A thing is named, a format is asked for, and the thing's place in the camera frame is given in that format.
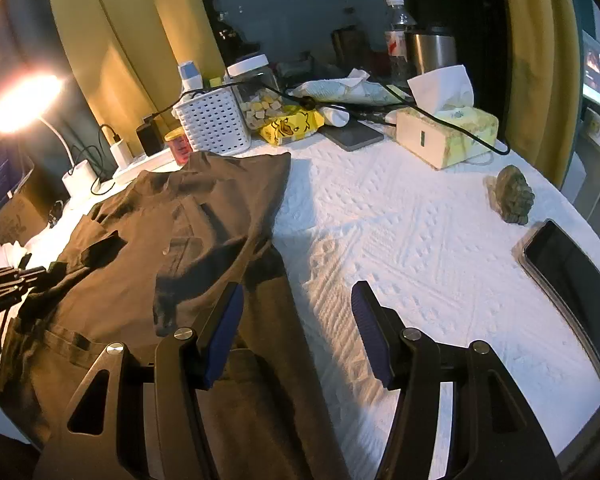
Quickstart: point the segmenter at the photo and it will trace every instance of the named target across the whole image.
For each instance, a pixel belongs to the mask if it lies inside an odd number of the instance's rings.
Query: table
[[[488,341],[560,452],[600,405],[600,381],[515,253],[534,224],[552,218],[600,269],[600,240],[568,200],[513,152],[436,171],[390,140],[348,153],[315,135],[284,148],[256,141],[242,156],[283,151],[292,153],[292,169],[274,244],[353,477],[375,473],[397,401],[373,377],[350,312],[358,280],[436,341]],[[488,186],[507,164],[536,194],[528,226],[505,224],[490,207]],[[52,232],[27,245],[29,265],[57,257],[101,199],[70,203]],[[451,389],[443,386],[432,478],[444,473],[450,437]]]

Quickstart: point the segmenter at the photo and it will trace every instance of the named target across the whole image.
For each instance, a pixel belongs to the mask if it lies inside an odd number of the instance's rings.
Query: white lid
[[[241,74],[256,70],[257,68],[262,68],[268,64],[269,60],[267,59],[267,56],[260,54],[259,56],[250,57],[249,59],[231,65],[226,71],[231,77],[238,77]]]
[[[404,0],[386,0],[387,5],[404,5]]]

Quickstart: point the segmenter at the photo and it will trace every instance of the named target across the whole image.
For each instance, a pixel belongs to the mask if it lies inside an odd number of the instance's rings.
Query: lamp light
[[[54,75],[39,74],[23,79],[0,98],[0,132],[13,133],[39,119],[60,139],[66,154],[75,167],[69,146],[60,133],[42,116],[56,100],[62,83]]]
[[[56,100],[62,83],[49,74],[29,76],[0,98],[0,132],[9,134],[21,130],[36,119],[49,128],[62,142],[71,162],[71,169],[62,177],[62,183],[71,197],[90,193],[97,178],[88,160],[76,164],[71,150],[62,135],[43,117]]]

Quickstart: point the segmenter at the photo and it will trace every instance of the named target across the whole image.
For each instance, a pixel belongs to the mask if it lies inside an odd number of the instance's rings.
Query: smartphone
[[[550,219],[525,245],[520,263],[567,320],[600,377],[600,271]]]
[[[384,139],[383,134],[353,119],[349,121],[349,124],[341,128],[323,126],[318,131],[348,152],[359,150]]]

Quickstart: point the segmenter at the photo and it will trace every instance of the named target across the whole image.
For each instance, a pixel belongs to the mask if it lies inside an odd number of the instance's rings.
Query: red jar
[[[164,137],[164,142],[167,143],[171,153],[173,153],[176,164],[178,166],[184,166],[189,160],[189,155],[193,153],[193,148],[191,147],[189,138],[184,133],[184,130],[178,128],[177,130],[168,133],[167,136]]]

